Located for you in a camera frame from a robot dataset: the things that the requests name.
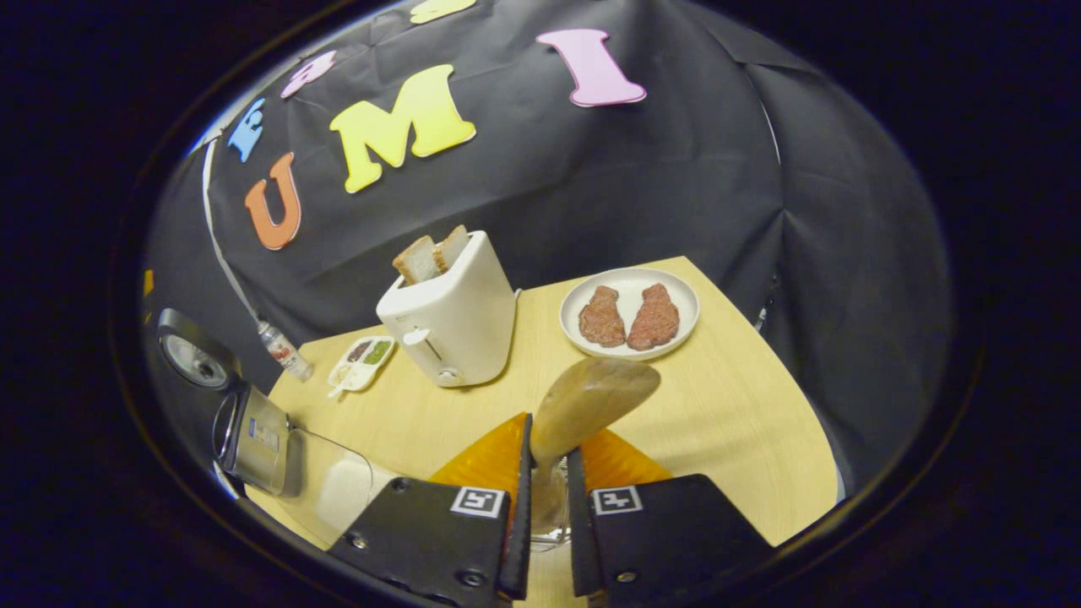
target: toaster knob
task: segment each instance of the toaster knob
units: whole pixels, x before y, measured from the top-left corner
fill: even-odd
[[[457,386],[462,384],[462,376],[458,375],[457,370],[444,369],[436,375],[436,383],[440,386]]]

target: screw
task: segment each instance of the screw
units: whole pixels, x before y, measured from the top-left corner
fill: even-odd
[[[458,579],[462,581],[462,584],[468,586],[480,586],[484,584],[484,574],[481,574],[480,572],[461,572],[458,573]]]

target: spoon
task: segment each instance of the spoon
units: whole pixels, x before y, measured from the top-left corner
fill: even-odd
[[[341,394],[343,391],[345,391],[345,385],[349,382],[349,379],[352,376],[353,371],[356,371],[356,369],[357,369],[356,364],[350,365],[349,372],[342,376],[342,382],[338,382],[337,385],[334,386],[334,389],[328,393],[326,396],[334,398],[337,397],[338,394]]]
[[[640,406],[660,384],[657,370],[640,361],[583,359],[566,369],[540,401],[530,434],[533,472],[531,519],[534,534],[563,523],[566,480],[559,460],[588,437]]]

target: foam letter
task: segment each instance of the foam letter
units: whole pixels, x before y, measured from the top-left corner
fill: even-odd
[[[458,116],[446,79],[454,71],[450,65],[430,67],[409,77],[398,91],[390,114],[369,102],[353,104],[334,117],[331,131],[342,135],[349,177],[347,193],[356,193],[383,175],[383,167],[368,155],[368,148],[391,167],[405,162],[410,125],[416,132],[415,156],[431,156],[464,144],[477,134],[472,122]]]
[[[270,168],[270,179],[278,183],[278,193],[281,194],[281,201],[285,207],[285,216],[280,224],[275,224],[270,220],[270,211],[267,209],[266,189],[267,181],[259,180],[244,198],[244,207],[252,215],[252,224],[255,226],[255,234],[259,237],[263,247],[277,251],[296,238],[296,232],[301,229],[301,199],[296,195],[296,184],[293,183],[293,153],[278,159]]]
[[[465,11],[476,3],[477,0],[428,0],[413,6],[413,10],[410,11],[410,14],[413,15],[410,22],[418,25],[428,23],[458,11]]]
[[[645,89],[627,80],[604,47],[606,31],[560,29],[537,36],[537,42],[559,51],[574,77],[571,102],[582,107],[630,104],[645,98]]]
[[[263,122],[263,113],[259,108],[263,107],[264,101],[262,97],[255,100],[229,137],[229,145],[240,150],[240,162],[248,162],[248,155],[252,154],[255,142],[258,142],[259,135],[263,134],[263,128],[258,124]]]
[[[293,93],[301,90],[302,87],[311,82],[312,80],[319,78],[320,76],[326,74],[332,67],[334,67],[334,53],[337,51],[331,51],[330,53],[323,53],[315,58],[308,65],[296,70],[289,79],[289,84],[281,90],[281,98],[285,98]]]

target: green sauce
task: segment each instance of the green sauce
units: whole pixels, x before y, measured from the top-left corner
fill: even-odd
[[[364,362],[370,366],[374,366],[379,362],[379,360],[383,359],[383,355],[387,354],[387,348],[390,348],[389,342],[379,342],[375,345],[375,348],[372,348],[372,352],[364,357]]]

